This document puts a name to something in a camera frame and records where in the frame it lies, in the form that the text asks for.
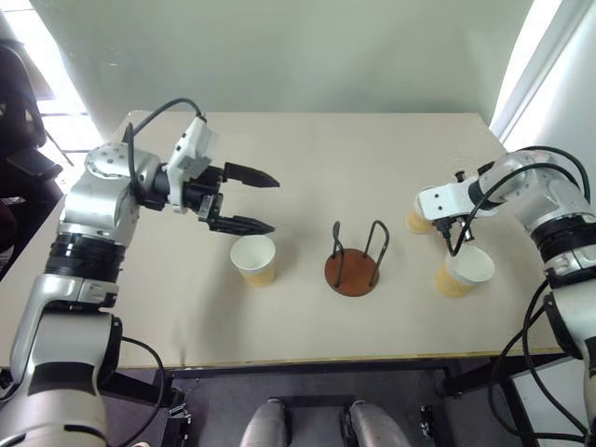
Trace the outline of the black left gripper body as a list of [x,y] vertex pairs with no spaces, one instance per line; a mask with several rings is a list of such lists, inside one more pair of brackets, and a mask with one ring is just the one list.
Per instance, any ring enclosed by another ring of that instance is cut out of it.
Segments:
[[225,169],[207,167],[197,178],[183,184],[183,205],[210,229],[225,229],[220,215],[223,195],[220,187],[227,181]]

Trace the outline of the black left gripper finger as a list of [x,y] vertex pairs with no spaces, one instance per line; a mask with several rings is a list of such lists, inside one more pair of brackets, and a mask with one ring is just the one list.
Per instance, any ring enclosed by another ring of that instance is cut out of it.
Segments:
[[229,235],[267,235],[276,228],[268,223],[245,216],[222,217],[209,219],[210,231]]
[[224,164],[224,178],[256,188],[280,187],[280,183],[264,171],[229,162]]

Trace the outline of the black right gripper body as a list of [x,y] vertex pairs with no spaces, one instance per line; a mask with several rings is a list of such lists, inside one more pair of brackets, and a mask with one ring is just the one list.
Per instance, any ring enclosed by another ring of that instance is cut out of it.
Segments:
[[434,227],[442,234],[444,239],[451,238],[452,242],[456,242],[460,237],[460,235],[453,236],[454,228],[462,233],[464,242],[475,239],[472,230],[467,227],[467,215],[440,218],[434,222]]

